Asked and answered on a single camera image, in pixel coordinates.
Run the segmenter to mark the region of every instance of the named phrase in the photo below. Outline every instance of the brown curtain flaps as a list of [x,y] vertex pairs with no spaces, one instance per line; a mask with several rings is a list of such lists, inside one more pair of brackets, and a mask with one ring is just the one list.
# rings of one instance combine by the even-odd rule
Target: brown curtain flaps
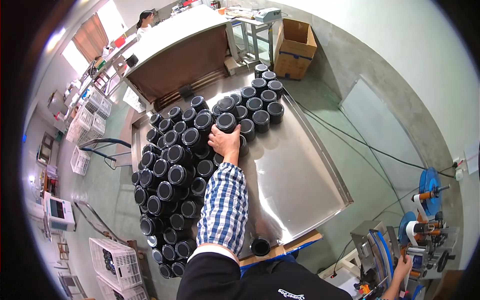
[[97,14],[80,26],[72,41],[88,62],[102,55],[108,37]]

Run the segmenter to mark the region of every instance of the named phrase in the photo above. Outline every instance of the stainless steel table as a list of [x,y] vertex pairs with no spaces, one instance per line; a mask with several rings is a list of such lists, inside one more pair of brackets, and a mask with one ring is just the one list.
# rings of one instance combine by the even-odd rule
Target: stainless steel table
[[[254,79],[252,63],[236,69],[236,75],[195,91],[211,108],[219,99],[249,86]],[[323,224],[353,203],[338,170],[316,132],[288,92],[279,101],[285,108],[283,122],[257,134],[249,143],[250,152],[239,161],[248,188],[249,220],[239,259],[250,256],[249,245],[256,233],[271,245],[286,244]],[[190,103],[180,100],[182,109]],[[137,170],[148,115],[132,124],[132,166]]]

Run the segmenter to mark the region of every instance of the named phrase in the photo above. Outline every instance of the electrical cable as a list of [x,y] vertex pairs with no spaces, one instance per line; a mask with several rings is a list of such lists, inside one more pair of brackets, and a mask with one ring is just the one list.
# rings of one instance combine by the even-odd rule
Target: electrical cable
[[[390,158],[393,158],[394,160],[399,161],[399,162],[401,162],[401,163],[403,163],[403,164],[406,164],[406,165],[409,165],[409,166],[412,166],[412,167],[416,167],[416,168],[419,168],[419,169],[422,169],[422,170],[426,170],[426,169],[427,169],[427,168],[425,168],[425,167],[422,167],[422,166],[419,166],[419,165],[415,165],[415,164],[411,164],[411,163],[409,163],[409,162],[406,162],[406,161],[404,161],[404,160],[401,160],[401,159],[399,159],[399,158],[396,158],[395,156],[392,156],[392,155],[390,155],[390,154],[388,154],[388,153],[383,152],[382,150],[379,150],[379,149],[377,149],[377,148],[375,148],[375,147],[372,147],[372,146],[368,145],[368,144],[365,143],[364,141],[361,141],[361,140],[357,139],[356,137],[350,135],[349,133],[346,133],[345,131],[339,129],[338,127],[336,127],[336,126],[328,123],[328,122],[325,121],[324,119],[322,119],[322,118],[320,118],[319,116],[315,115],[313,112],[311,112],[308,108],[306,108],[306,107],[303,106],[302,104],[300,104],[300,103],[298,103],[298,102],[296,102],[296,103],[297,103],[301,108],[303,108],[304,110],[306,110],[307,112],[309,112],[310,117],[312,117],[313,119],[319,119],[320,121],[324,122],[324,123],[327,124],[328,126],[337,129],[337,130],[340,131],[341,133],[347,135],[348,137],[354,139],[355,141],[357,141],[357,142],[359,142],[359,143],[361,143],[361,144],[364,144],[365,146],[369,147],[370,149],[375,150],[376,152],[379,152],[379,153],[381,153],[381,154],[383,154],[383,155],[386,155],[386,156],[388,156],[388,157],[390,157]],[[446,176],[446,177],[450,177],[450,178],[455,178],[455,176],[448,175],[448,174],[444,174],[444,173],[442,173],[441,171],[438,172],[438,174],[443,175],[443,176]]]

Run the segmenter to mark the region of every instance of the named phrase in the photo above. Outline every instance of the floor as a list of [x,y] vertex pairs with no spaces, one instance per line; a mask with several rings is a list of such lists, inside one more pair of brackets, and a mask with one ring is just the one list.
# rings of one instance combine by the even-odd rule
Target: floor
[[[267,60],[268,54],[264,45],[259,43],[259,47],[262,51],[261,59]],[[283,81],[283,84],[292,97],[314,115],[361,139],[338,109],[337,104],[340,101],[338,96],[325,84],[316,80],[313,74],[308,73],[300,82]],[[107,119],[105,137],[121,138],[129,131],[125,121],[131,118],[132,109],[121,101],[125,90],[126,86],[122,85],[112,96],[116,104],[112,106],[111,115]],[[369,148],[328,125],[317,122],[308,112],[306,114],[354,200],[353,205],[317,229],[324,236],[321,241],[300,250],[298,262],[310,271],[317,272],[335,263],[350,240],[351,230],[363,220],[373,219],[398,199]],[[129,177],[131,167],[111,170],[103,158],[92,155],[87,174],[82,177],[72,172],[69,163],[73,147],[74,145],[68,141],[63,141],[60,146],[58,159],[60,198],[88,202],[119,237],[137,240],[139,249],[147,252],[150,247],[140,232],[138,226],[140,212],[132,197],[133,186]],[[103,151],[113,154],[115,148],[111,146],[104,148]],[[77,231],[65,234],[70,248],[69,264],[72,273],[79,277],[87,295],[103,299],[94,276],[88,244],[88,238],[102,236],[90,227],[78,211],[75,215]],[[377,219],[384,221],[386,225],[398,226],[402,215],[399,204],[394,204]],[[352,249],[353,246],[350,245],[347,251]],[[157,299],[175,299],[180,279],[163,279],[156,270],[157,264],[153,260],[149,260],[149,266],[156,291],[156,295],[151,292],[150,296],[156,296]]]

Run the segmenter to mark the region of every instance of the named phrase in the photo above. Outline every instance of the plaid shirt sleeve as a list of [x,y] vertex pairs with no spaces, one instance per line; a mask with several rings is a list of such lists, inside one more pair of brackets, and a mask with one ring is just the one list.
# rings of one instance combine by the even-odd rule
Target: plaid shirt sleeve
[[210,178],[198,222],[197,244],[214,243],[237,256],[243,246],[248,219],[248,194],[242,170],[222,163]]

